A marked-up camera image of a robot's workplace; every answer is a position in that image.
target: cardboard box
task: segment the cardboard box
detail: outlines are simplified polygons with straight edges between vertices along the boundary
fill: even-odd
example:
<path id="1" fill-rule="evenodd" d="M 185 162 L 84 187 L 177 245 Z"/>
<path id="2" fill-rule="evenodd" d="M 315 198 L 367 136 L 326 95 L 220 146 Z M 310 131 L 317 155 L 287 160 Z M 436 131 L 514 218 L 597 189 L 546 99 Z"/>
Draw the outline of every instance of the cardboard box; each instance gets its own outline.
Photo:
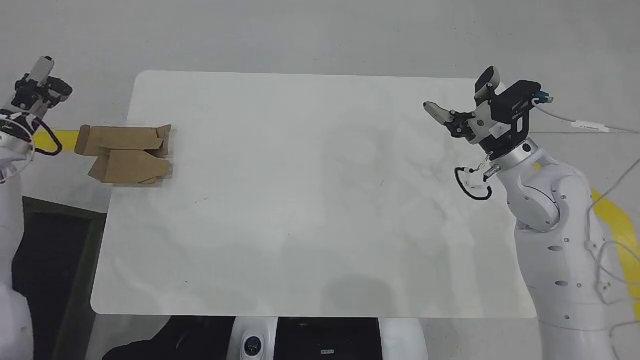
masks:
<path id="1" fill-rule="evenodd" d="M 74 151 L 97 156 L 89 176 L 100 182 L 151 184 L 169 173 L 167 154 L 171 125 L 91 127 L 83 125 Z"/>

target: label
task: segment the label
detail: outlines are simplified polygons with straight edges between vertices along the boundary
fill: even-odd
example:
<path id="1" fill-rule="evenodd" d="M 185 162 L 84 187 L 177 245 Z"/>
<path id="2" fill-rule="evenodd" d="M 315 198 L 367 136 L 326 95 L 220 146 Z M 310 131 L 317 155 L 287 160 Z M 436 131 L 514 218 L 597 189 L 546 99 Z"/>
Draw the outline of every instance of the label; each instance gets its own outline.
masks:
<path id="1" fill-rule="evenodd" d="M 609 128 L 604 124 L 592 123 L 589 121 L 575 120 L 571 123 L 571 126 L 575 128 L 589 129 L 591 131 L 609 132 Z"/>

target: cable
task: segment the cable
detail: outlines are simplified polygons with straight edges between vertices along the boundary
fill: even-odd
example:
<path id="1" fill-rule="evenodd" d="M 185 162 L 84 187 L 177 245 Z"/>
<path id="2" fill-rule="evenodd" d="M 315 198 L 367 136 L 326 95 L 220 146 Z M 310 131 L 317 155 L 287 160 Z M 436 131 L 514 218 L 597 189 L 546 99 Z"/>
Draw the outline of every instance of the cable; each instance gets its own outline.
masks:
<path id="1" fill-rule="evenodd" d="M 475 172 L 477 170 L 474 170 L 473 168 L 469 169 L 469 173 Z M 469 192 L 465 187 L 464 184 L 462 183 L 462 181 L 460 180 L 460 172 L 465 172 L 465 167 L 456 167 L 453 169 L 453 175 L 456 177 L 456 181 L 458 182 L 458 186 L 460 186 L 460 189 L 462 189 L 462 192 L 465 193 L 465 195 L 469 196 L 471 199 L 473 200 L 489 200 L 489 198 L 491 197 L 491 194 L 493 193 L 491 191 L 491 187 L 487 186 L 487 194 L 485 196 L 475 196 L 473 194 L 471 194 L 471 192 Z M 482 181 L 483 182 L 487 182 L 487 177 L 482 177 Z"/>
<path id="2" fill-rule="evenodd" d="M 27 135 L 29 135 L 29 139 L 31 139 L 31 151 L 29 152 L 29 154 L 27 155 L 27 158 L 25 159 L 26 162 L 24 163 L 24 165 L 22 166 L 22 168 L 17 169 L 13 174 L 9 174 L 8 176 L 3 176 L 3 178 L 0 179 L 0 184 L 7 182 L 9 179 L 15 177 L 16 175 L 20 174 L 21 172 L 23 172 L 25 170 L 25 168 L 27 168 L 27 166 L 29 164 L 31 164 L 31 162 L 33 161 L 33 156 L 35 156 L 36 151 L 35 151 L 35 146 L 34 146 L 34 141 L 33 141 L 33 133 L 31 133 L 29 131 L 29 129 L 27 129 L 27 127 L 25 127 L 24 125 L 12 120 L 9 117 L 0 117 L 0 120 L 4 120 L 7 121 L 13 125 L 17 125 L 20 129 L 22 129 L 24 132 L 27 133 Z"/>
<path id="3" fill-rule="evenodd" d="M 541 102 L 534 102 L 533 100 L 531 100 L 531 104 L 533 105 L 533 107 L 535 107 L 536 109 L 540 110 L 541 112 L 545 113 L 548 116 L 551 116 L 553 118 L 557 118 L 558 120 L 562 120 L 562 121 L 566 121 L 568 123 L 574 123 L 574 122 L 580 122 L 580 120 L 573 120 L 571 118 L 568 117 L 564 117 L 561 116 L 559 114 L 555 114 L 550 112 L 549 110 L 543 109 L 542 106 L 540 106 Z M 618 127 L 616 125 L 607 125 L 607 124 L 600 124 L 603 127 L 609 128 L 609 129 L 616 129 L 618 131 L 624 131 L 624 132 L 631 132 L 634 134 L 640 134 L 640 130 L 636 130 L 636 129 L 631 129 L 631 128 L 623 128 L 623 127 Z"/>
<path id="4" fill-rule="evenodd" d="M 47 152 L 46 150 L 43 150 L 43 149 L 40 149 L 40 148 L 36 148 L 36 152 L 37 153 L 42 153 L 42 154 L 44 154 L 46 156 L 55 156 L 58 153 L 62 152 L 62 143 L 60 142 L 60 140 L 58 139 L 56 134 L 51 130 L 51 128 L 49 128 L 47 123 L 45 123 L 44 120 L 42 118 L 40 118 L 40 117 L 35 117 L 33 119 L 33 121 L 35 121 L 36 123 L 40 124 L 40 126 L 42 128 L 44 128 L 45 131 L 47 131 L 47 133 L 51 137 L 51 140 L 56 145 L 56 149 L 53 152 Z"/>
<path id="5" fill-rule="evenodd" d="M 609 340 L 611 342 L 611 351 L 613 352 L 613 355 L 615 356 L 616 360 L 620 360 L 620 356 L 618 356 L 618 352 L 616 351 L 616 346 L 613 344 L 613 331 L 616 328 L 619 327 L 624 327 L 625 325 L 634 325 L 634 324 L 638 324 L 640 322 L 640 320 L 633 320 L 633 321 L 625 321 L 625 322 L 621 322 L 621 323 L 617 323 L 614 324 L 613 326 L 611 326 L 611 328 L 609 329 Z"/>

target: black cable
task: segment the black cable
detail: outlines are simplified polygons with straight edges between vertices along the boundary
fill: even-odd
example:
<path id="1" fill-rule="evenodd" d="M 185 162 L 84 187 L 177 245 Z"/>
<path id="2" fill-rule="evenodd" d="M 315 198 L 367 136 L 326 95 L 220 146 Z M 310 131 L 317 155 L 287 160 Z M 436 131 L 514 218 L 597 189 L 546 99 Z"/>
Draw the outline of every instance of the black cable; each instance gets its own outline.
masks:
<path id="1" fill-rule="evenodd" d="M 485 196 L 474 196 L 472 195 L 465 187 L 464 184 L 462 183 L 462 181 L 460 180 L 460 172 L 464 172 L 464 167 L 456 167 L 453 169 L 453 175 L 455 175 L 456 177 L 456 181 L 458 182 L 458 185 L 460 186 L 460 189 L 462 189 L 462 192 L 465 193 L 465 195 L 469 196 L 471 199 L 473 200 L 488 200 L 491 197 L 491 187 L 487 186 L 487 194 Z M 482 182 L 487 182 L 487 177 L 483 176 L 482 177 Z"/>
<path id="2" fill-rule="evenodd" d="M 49 128 L 47 123 L 45 123 L 40 117 L 35 117 L 33 119 L 33 121 L 35 121 L 38 124 L 40 124 L 40 126 L 42 128 L 44 128 L 45 131 L 47 131 L 47 133 L 51 137 L 51 140 L 53 141 L 53 143 L 56 144 L 56 150 L 54 150 L 53 152 L 47 152 L 46 150 L 42 150 L 40 148 L 36 148 L 36 153 L 42 153 L 42 154 L 44 154 L 46 156 L 55 156 L 58 153 L 62 152 L 62 143 L 60 142 L 60 140 L 58 139 L 56 134 L 51 130 L 51 128 Z"/>

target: folded cardboard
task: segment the folded cardboard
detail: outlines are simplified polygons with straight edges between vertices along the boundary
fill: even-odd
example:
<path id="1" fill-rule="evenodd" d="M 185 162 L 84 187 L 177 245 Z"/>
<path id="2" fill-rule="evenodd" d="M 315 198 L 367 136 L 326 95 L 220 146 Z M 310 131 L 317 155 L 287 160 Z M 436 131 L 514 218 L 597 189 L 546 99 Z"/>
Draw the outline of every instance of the folded cardboard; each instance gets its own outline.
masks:
<path id="1" fill-rule="evenodd" d="M 150 184 L 169 173 L 167 154 L 171 125 L 150 127 L 91 127 L 83 125 L 75 152 L 97 156 L 89 176 L 101 182 Z"/>

